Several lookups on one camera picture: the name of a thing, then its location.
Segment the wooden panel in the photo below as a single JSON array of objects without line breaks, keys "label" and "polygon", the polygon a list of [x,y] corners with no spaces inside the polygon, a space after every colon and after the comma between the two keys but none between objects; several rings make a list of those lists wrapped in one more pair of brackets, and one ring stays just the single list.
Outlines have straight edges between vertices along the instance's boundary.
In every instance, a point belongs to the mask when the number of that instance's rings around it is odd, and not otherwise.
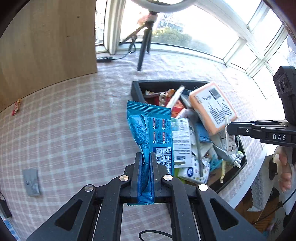
[{"label": "wooden panel", "polygon": [[0,111],[51,84],[96,72],[96,0],[31,0],[0,38]]}]

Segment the gray pouch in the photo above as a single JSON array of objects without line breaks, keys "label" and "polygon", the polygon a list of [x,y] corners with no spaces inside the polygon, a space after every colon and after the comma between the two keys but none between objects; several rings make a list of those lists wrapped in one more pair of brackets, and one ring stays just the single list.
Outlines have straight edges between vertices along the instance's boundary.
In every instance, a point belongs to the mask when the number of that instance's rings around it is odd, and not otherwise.
[{"label": "gray pouch", "polygon": [[25,169],[22,171],[22,176],[24,178],[24,184],[29,196],[39,196],[39,184],[37,169]]}]

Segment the triangular cutout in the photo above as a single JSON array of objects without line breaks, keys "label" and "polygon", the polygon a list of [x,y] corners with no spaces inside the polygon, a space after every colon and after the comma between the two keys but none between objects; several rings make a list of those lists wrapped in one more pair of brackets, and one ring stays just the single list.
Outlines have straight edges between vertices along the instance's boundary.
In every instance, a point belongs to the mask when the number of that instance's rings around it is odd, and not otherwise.
[{"label": "triangular cutout", "polygon": [[219,225],[222,230],[229,229],[238,224],[238,220],[232,216],[220,203],[215,199],[210,199],[212,208],[216,214]]},{"label": "triangular cutout", "polygon": [[60,216],[56,220],[55,225],[67,231],[70,231],[73,227],[73,224],[75,222],[75,219],[81,207],[81,204],[82,204],[82,200],[78,199],[76,203],[74,203],[67,211],[63,213],[62,216]]}]

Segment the blue logo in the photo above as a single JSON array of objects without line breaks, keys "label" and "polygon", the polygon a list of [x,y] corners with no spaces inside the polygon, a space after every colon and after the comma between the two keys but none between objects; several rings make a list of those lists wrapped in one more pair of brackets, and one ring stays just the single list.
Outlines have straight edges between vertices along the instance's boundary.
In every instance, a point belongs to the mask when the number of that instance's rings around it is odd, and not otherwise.
[{"label": "blue logo", "polygon": [[188,177],[192,177],[192,175],[193,175],[193,168],[192,167],[188,167],[187,175],[188,175]]}]

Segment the black tray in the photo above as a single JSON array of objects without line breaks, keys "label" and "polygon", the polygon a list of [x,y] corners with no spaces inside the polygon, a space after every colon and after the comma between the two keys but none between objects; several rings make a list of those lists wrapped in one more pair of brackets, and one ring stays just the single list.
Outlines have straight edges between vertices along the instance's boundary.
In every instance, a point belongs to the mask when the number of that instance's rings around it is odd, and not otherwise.
[{"label": "black tray", "polygon": [[[145,102],[144,99],[144,93],[146,90],[151,92],[165,92],[168,89],[178,89],[180,85],[184,85],[185,89],[188,90],[195,90],[205,84],[207,84],[208,81],[200,81],[200,80],[139,80],[139,81],[133,81],[131,86],[131,96],[134,101],[138,102]],[[244,149],[242,144],[239,144],[239,151],[242,151],[244,153]],[[245,156],[242,159],[241,162],[241,168],[233,167],[231,170],[229,170],[224,179],[223,183],[220,183],[220,179],[215,181],[213,184],[210,185],[210,187],[216,192],[219,193],[224,187],[226,187],[239,172],[244,168],[244,166],[247,164],[247,160]]]}]

